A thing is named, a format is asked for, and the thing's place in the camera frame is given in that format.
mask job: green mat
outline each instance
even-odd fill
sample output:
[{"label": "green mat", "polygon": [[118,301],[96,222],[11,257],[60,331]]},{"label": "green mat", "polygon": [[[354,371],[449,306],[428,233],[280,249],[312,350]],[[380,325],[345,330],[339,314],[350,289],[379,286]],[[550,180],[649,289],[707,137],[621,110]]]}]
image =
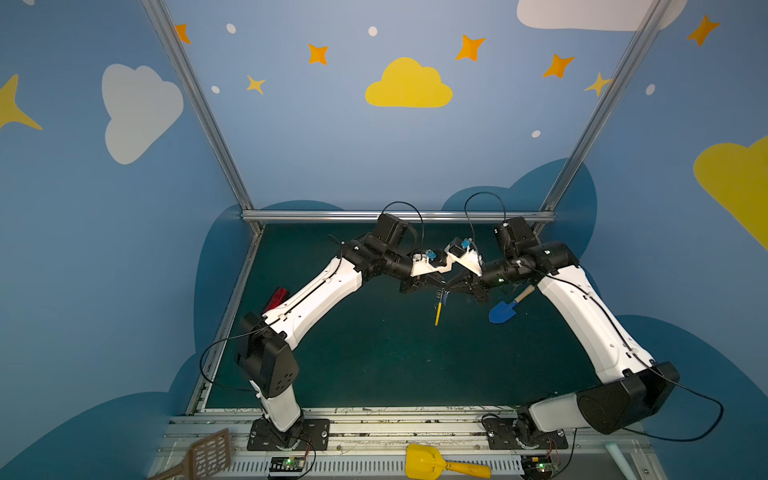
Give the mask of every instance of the green mat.
[{"label": "green mat", "polygon": [[[329,233],[350,240],[371,228],[268,225],[236,321],[249,311],[261,313],[278,286],[293,294],[314,278],[338,252]],[[491,226],[475,229],[485,259],[499,257]],[[454,237],[469,236],[467,224],[427,224],[425,246],[442,249]],[[408,234],[402,245],[410,250]],[[520,405],[600,383],[581,344],[538,290],[501,325],[488,321],[488,311],[514,298],[509,288],[506,294],[495,289],[486,304],[451,293],[435,327],[436,290],[404,295],[398,287],[398,280],[376,277],[305,335],[295,350],[301,371],[294,391],[302,407]],[[249,387],[234,362],[232,345],[216,381]],[[214,386],[207,407],[260,407],[260,402],[253,393]]]}]

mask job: black bracket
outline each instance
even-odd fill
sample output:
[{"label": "black bracket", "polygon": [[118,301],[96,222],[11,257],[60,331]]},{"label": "black bracket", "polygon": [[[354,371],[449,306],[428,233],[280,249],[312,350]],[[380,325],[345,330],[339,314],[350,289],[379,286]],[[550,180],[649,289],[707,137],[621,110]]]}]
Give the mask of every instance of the black bracket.
[{"label": "black bracket", "polygon": [[[320,452],[328,449],[328,432],[331,421],[328,419],[304,419],[301,428],[301,436],[308,437],[312,441],[312,448]],[[278,448],[281,445],[280,439],[274,433],[274,425],[266,419],[254,420],[250,426],[250,435],[248,435],[247,450],[249,452],[277,452],[283,450]],[[299,440],[292,452],[305,451],[306,442]]]},{"label": "black bracket", "polygon": [[518,438],[518,429],[515,428],[517,419],[486,418],[482,420],[485,428],[485,437],[488,439],[488,447],[491,450],[565,450],[568,448],[568,440],[560,436],[558,432],[546,432],[536,437],[527,439],[524,444]]}]

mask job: robotic arm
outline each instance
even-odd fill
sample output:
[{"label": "robotic arm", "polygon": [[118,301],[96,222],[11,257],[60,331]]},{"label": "robotic arm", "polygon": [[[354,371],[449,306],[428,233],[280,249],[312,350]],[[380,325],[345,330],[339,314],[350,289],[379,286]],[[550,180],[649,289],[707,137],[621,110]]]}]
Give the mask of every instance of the robotic arm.
[{"label": "robotic arm", "polygon": [[[306,332],[342,298],[381,274],[399,280],[400,291],[424,286],[472,294],[480,303],[499,285],[531,281],[557,307],[586,350],[603,385],[518,410],[515,434],[523,448],[546,445],[546,434],[591,426],[608,434],[656,413],[678,381],[670,364],[656,364],[604,305],[589,284],[578,259],[563,243],[540,244],[520,217],[495,225],[501,259],[484,263],[470,239],[454,239],[444,250],[397,251],[406,222],[382,214],[361,240],[343,244],[314,280],[285,303],[240,322],[237,363],[246,372],[272,422],[281,446],[288,449],[301,432],[303,417],[293,395],[299,367],[293,350]],[[453,263],[467,271],[445,282]]]}]

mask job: cloud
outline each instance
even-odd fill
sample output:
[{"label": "cloud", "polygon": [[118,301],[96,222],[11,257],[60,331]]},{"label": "cloud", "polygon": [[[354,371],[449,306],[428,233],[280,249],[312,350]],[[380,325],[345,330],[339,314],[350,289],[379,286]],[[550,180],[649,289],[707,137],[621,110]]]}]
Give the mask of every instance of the cloud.
[{"label": "cloud", "polygon": [[387,65],[382,80],[366,90],[366,100],[376,107],[442,107],[453,91],[432,67],[422,67],[412,58],[398,58]]},{"label": "cloud", "polygon": [[768,137],[747,148],[717,144],[694,162],[704,190],[768,249]]},{"label": "cloud", "polygon": [[181,90],[149,67],[110,65],[101,78],[104,106],[112,120],[104,139],[119,164],[133,163],[179,118]]},{"label": "cloud", "polygon": [[[661,19],[666,28],[688,0],[672,0]],[[518,19],[532,28],[635,31],[653,0],[520,0]]]}]

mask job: yellow shovel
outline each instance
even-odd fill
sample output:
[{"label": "yellow shovel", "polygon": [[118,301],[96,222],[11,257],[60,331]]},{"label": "yellow shovel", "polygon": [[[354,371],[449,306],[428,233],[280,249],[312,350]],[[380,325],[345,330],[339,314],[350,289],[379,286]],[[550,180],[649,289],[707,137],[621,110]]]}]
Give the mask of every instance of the yellow shovel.
[{"label": "yellow shovel", "polygon": [[465,473],[473,477],[491,478],[491,468],[472,463],[446,462],[434,447],[408,445],[406,477],[417,480],[437,480],[445,470]]}]

